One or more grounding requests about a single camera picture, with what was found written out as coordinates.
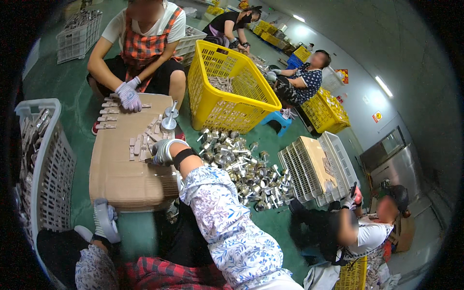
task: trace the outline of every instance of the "fluorescent light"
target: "fluorescent light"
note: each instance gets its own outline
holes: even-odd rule
[[[375,77],[375,80],[379,83],[379,85],[383,88],[387,96],[393,97],[392,92],[388,89],[387,85],[382,81],[380,77]]]
[[[300,17],[300,16],[298,16],[298,15],[293,15],[293,17],[295,17],[296,19],[298,19],[298,20],[299,20],[299,21],[301,21],[301,22],[304,22],[304,19],[303,19],[303,18],[301,18],[301,17]]]

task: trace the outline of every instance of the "warning sign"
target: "warning sign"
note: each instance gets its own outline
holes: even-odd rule
[[[374,119],[374,122],[378,123],[379,120],[382,118],[382,114],[380,113],[380,111],[377,111],[377,113],[372,115],[372,118]]]

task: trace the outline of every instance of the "black cap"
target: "black cap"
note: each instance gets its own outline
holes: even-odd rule
[[[393,185],[386,187],[387,195],[391,196],[398,207],[400,213],[404,213],[409,205],[409,195],[407,188],[402,185]]]

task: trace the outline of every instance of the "green floor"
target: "green floor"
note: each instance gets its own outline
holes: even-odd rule
[[[116,15],[127,2],[122,0],[105,0],[94,5],[95,9],[103,11],[101,31],[106,27],[111,18]],[[206,23],[197,19],[187,19],[190,26],[203,28]],[[29,71],[24,80],[24,91],[27,99],[58,98],[62,104],[60,121],[63,124],[68,141],[77,155],[77,166],[74,175],[71,199],[72,226],[83,225],[91,230],[95,229],[92,219],[92,206],[89,199],[89,167],[95,137],[90,129],[98,117],[99,103],[91,97],[92,92],[86,82],[87,61],[90,52],[81,60],[72,60],[60,65],[56,64],[56,35],[61,30],[63,22],[51,25],[40,42],[40,58]],[[278,58],[287,59],[283,54],[271,49],[260,41],[250,31],[246,31],[251,44],[251,53],[261,56],[268,64],[283,65],[277,62]],[[107,55],[112,58],[119,53],[119,47],[114,46]],[[198,148],[196,142],[198,132],[190,126],[190,112],[188,108],[188,96],[184,100],[178,118],[181,128],[184,130],[187,142]],[[256,126],[245,138],[248,143],[257,141],[259,150],[266,150],[271,156],[271,163],[280,165],[277,152],[288,146],[298,136],[310,136],[301,120],[294,120],[287,133],[278,138],[276,132],[269,126]],[[344,136],[344,146],[350,155],[358,155],[354,147],[348,142],[352,140],[350,135]],[[356,163],[353,166],[357,170],[358,178],[364,188],[367,188],[365,179],[361,176]],[[277,210],[269,210],[257,213],[252,209],[252,220],[264,231],[271,234],[280,244],[284,252],[284,267],[294,273],[293,278],[301,283],[308,272],[308,267],[297,252],[288,234],[290,211],[277,213]],[[133,260],[139,256],[151,256],[157,254],[157,237],[152,213],[122,213],[118,221],[119,231],[122,235],[122,255],[126,260]]]

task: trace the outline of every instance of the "red plaid apron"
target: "red plaid apron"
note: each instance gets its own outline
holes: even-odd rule
[[[163,34],[153,36],[142,36],[132,31],[132,19],[126,14],[126,35],[121,52],[124,63],[129,67],[126,72],[126,82],[135,78],[145,67],[160,57],[168,44],[168,35],[181,11],[182,9],[177,7],[166,24]],[[177,61],[182,60],[182,57],[173,58]],[[142,82],[138,88],[139,92],[143,93],[146,90],[151,78]]]
[[[184,267],[160,258],[140,257],[126,264],[132,289],[232,290],[215,265],[201,268]]]

